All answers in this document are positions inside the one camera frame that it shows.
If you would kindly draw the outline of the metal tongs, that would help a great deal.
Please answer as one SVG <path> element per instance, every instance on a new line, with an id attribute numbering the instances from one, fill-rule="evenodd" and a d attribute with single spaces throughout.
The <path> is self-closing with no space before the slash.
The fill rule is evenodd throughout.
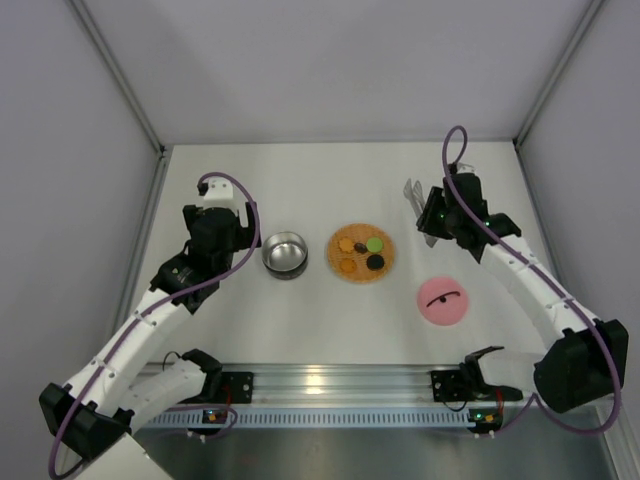
<path id="1" fill-rule="evenodd" d="M 411 205 L 416 219 L 419 220 L 425 208 L 425 199 L 421 183 L 418 180 L 412 181 L 411 179 L 408 179 L 403 187 L 403 194 Z M 433 248 L 438 241 L 436 237 L 427 233 L 422 233 L 422 236 L 429 248 Z"/>

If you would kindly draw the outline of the green round food piece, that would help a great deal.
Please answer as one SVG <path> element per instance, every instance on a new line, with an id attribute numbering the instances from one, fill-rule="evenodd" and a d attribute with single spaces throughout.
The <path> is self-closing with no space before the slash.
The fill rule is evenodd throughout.
<path id="1" fill-rule="evenodd" d="M 379 237 L 370 237 L 366 241 L 366 248 L 370 253 L 378 253 L 384 248 L 384 242 Z"/>

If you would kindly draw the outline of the black round food piece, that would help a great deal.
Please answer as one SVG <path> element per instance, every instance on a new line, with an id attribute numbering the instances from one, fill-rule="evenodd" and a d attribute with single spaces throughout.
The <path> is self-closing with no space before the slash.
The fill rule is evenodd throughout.
<path id="1" fill-rule="evenodd" d="M 370 271 L 379 271 L 385 267 L 385 259 L 380 254 L 369 255 L 366 259 L 366 266 Z"/>

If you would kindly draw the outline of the pink lid with black handle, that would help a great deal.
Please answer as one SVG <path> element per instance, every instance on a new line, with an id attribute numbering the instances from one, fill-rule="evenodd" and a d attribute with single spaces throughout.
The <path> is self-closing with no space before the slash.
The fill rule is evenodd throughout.
<path id="1" fill-rule="evenodd" d="M 419 312 L 428 322 L 442 327 L 458 324 L 470 305 L 467 291 L 448 276 L 425 281 L 418 289 L 416 302 Z"/>

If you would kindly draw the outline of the orange round food piece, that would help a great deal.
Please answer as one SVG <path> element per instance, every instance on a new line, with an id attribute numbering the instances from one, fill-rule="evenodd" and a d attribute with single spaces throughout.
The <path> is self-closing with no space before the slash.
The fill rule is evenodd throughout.
<path id="1" fill-rule="evenodd" d="M 339 268 L 342 273 L 351 274 L 357 270 L 357 264 L 351 258 L 344 258 L 340 261 Z"/>

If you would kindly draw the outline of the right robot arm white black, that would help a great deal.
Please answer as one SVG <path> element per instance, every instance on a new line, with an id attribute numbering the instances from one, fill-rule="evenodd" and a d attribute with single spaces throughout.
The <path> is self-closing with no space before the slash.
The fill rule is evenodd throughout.
<path id="1" fill-rule="evenodd" d="M 628 331 L 618 320 L 600 320 L 558 284 L 516 223 L 489 212 L 475 174 L 456 173 L 429 193 L 407 181 L 404 195 L 427 245 L 452 240 L 469 252 L 512 296 L 544 345 L 541 353 L 489 346 L 468 354 L 460 369 L 472 393 L 531 392 L 556 413 L 620 397 Z"/>

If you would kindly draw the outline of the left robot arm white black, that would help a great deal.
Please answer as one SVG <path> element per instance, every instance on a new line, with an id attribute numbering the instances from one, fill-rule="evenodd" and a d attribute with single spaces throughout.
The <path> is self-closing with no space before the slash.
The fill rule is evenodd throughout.
<path id="1" fill-rule="evenodd" d="M 39 396 L 54 440 L 49 462 L 66 446 L 82 462 L 96 459 L 121 436 L 132 434 L 157 415 L 180 404 L 205 404 L 222 397 L 223 366 L 192 349 L 161 373 L 136 378 L 161 345 L 191 320 L 260 247 L 260 216 L 245 204 L 247 220 L 221 205 L 187 205 L 183 215 L 189 239 L 165 261 L 137 308 L 91 361 L 64 384 L 51 383 Z M 245 256 L 235 262 L 235 253 Z"/>

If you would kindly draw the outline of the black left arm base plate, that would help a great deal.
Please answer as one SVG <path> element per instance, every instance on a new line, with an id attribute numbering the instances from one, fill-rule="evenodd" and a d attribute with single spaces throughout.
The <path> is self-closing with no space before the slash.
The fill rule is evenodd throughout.
<path id="1" fill-rule="evenodd" d="M 254 373 L 248 371 L 223 372 L 220 386 L 221 399 L 227 405 L 251 404 L 254 390 Z"/>

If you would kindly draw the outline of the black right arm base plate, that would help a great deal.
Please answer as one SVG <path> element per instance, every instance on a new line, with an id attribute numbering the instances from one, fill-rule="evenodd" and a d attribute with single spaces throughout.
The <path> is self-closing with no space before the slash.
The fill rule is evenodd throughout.
<path id="1" fill-rule="evenodd" d="M 430 372 L 432 395 L 436 402 L 456 403 L 470 399 L 470 392 L 460 370 Z"/>

